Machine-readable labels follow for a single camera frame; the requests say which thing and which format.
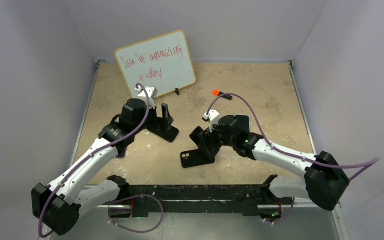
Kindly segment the black phone case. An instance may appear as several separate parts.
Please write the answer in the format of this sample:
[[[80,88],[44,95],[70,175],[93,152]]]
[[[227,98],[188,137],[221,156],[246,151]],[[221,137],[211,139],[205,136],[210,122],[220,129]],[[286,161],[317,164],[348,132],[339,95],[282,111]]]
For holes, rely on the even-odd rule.
[[[213,164],[215,162],[215,154],[195,149],[184,151],[180,154],[181,165],[184,169]]]

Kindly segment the light blue phone case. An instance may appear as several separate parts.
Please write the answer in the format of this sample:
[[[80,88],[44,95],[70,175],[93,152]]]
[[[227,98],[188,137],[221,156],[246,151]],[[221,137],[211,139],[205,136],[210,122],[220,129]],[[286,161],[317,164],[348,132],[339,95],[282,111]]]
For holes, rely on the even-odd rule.
[[[251,120],[248,115],[237,114],[235,115],[235,118],[238,121],[238,126],[242,132],[245,132],[245,133],[251,132]]]

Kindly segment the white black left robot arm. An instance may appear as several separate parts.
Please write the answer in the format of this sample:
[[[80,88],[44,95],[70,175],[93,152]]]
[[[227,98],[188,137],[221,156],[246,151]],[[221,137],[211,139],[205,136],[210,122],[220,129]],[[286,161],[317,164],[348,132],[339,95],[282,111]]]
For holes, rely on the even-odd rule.
[[[49,184],[38,183],[32,189],[32,213],[39,220],[40,238],[65,235],[83,215],[104,203],[122,205],[150,197],[144,193],[132,195],[127,180],[117,175],[95,187],[85,186],[110,161],[125,157],[128,146],[142,130],[172,143],[179,130],[172,125],[174,118],[166,103],[161,105],[161,112],[158,117],[152,98],[129,99],[78,161]]]

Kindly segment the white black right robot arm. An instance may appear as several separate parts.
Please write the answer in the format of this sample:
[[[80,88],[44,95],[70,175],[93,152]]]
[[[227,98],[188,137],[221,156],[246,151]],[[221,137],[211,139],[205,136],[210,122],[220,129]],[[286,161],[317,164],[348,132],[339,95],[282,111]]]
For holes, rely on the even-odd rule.
[[[198,126],[189,135],[197,149],[180,154],[183,168],[213,164],[221,147],[231,147],[241,157],[266,162],[296,175],[271,175],[260,191],[264,202],[272,204],[279,198],[309,199],[327,211],[335,209],[350,184],[330,153],[314,155],[267,143],[264,136],[251,132],[247,115],[221,117],[212,110],[203,119],[209,128]]]

